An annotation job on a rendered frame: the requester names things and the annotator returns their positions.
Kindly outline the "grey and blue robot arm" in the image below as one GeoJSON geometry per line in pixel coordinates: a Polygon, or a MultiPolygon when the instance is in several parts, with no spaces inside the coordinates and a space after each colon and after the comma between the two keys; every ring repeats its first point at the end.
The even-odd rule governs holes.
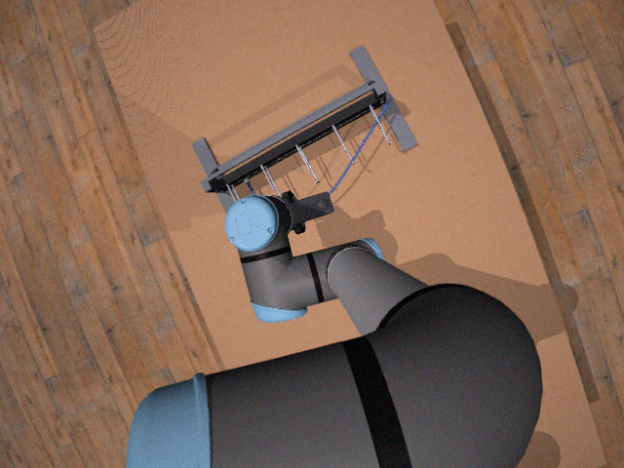
{"type": "Polygon", "coordinates": [[[127,468],[517,467],[543,393],[525,324],[485,292],[413,279],[371,238],[293,256],[293,226],[333,212],[329,192],[254,194],[224,227],[259,321],[339,298],[361,336],[153,390],[127,468]]]}

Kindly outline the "dark grey patch panel rack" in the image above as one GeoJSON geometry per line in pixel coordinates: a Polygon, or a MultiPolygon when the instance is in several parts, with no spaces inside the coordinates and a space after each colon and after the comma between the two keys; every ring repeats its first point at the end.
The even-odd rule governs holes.
{"type": "Polygon", "coordinates": [[[377,124],[380,130],[384,131],[374,110],[380,107],[382,111],[389,98],[391,98],[392,100],[384,111],[383,115],[386,118],[390,128],[392,129],[397,141],[400,143],[404,152],[417,145],[417,142],[413,137],[408,124],[406,123],[396,102],[393,100],[391,94],[389,93],[385,83],[383,82],[376,67],[374,66],[364,45],[350,52],[350,55],[355,61],[358,69],[360,70],[363,78],[366,81],[364,85],[306,115],[305,117],[285,127],[283,130],[277,132],[276,134],[264,139],[263,141],[250,147],[244,152],[231,158],[220,166],[218,165],[215,156],[210,150],[204,137],[191,144],[207,175],[205,179],[200,181],[205,193],[215,193],[226,213],[228,212],[229,208],[236,202],[236,199],[231,189],[233,188],[239,200],[240,197],[234,186],[245,182],[248,187],[251,187],[249,178],[256,176],[261,172],[264,172],[272,189],[275,190],[276,188],[279,196],[282,197],[277,185],[275,184],[271,174],[268,171],[268,168],[293,155],[297,152],[297,150],[302,160],[304,161],[308,171],[311,171],[311,173],[315,177],[315,183],[319,183],[319,180],[316,178],[302,149],[333,132],[336,133],[344,150],[347,152],[350,160],[352,160],[349,151],[346,149],[345,144],[336,129],[340,129],[371,112],[375,121],[378,122],[377,124]],[[370,83],[370,86],[368,83],[370,83]],[[376,94],[372,94],[372,90],[376,90],[376,94]],[[369,93],[370,91],[370,95],[354,102],[353,104],[334,113],[332,116],[324,119],[314,126],[282,142],[281,144],[252,159],[250,162],[234,170],[233,172],[227,175],[223,175],[224,173],[249,160],[256,154],[278,143],[286,137],[293,135],[301,129],[336,111],[338,108],[369,93]],[[375,100],[375,98],[377,100],[375,100]],[[275,188],[272,185],[268,176],[270,176],[275,188]]]}

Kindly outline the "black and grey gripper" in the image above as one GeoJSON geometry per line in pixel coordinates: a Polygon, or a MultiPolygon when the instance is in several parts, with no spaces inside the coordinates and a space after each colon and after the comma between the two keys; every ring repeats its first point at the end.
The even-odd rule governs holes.
{"type": "MultiPolygon", "coordinates": [[[[290,203],[290,202],[297,201],[297,199],[295,198],[295,196],[294,196],[294,195],[293,195],[290,191],[287,191],[287,192],[285,192],[285,193],[282,193],[282,198],[284,198],[285,200],[287,200],[289,203],[290,203]],[[284,195],[283,195],[283,194],[284,194],[284,195]],[[287,195],[287,196],[286,196],[286,195],[287,195]]],[[[302,222],[302,223],[300,223],[300,224],[294,225],[294,226],[292,227],[292,230],[294,230],[295,234],[300,234],[300,233],[305,232],[305,228],[306,228],[306,227],[305,227],[305,222],[302,222]]],[[[291,231],[292,231],[292,230],[291,230],[291,231]]]]}

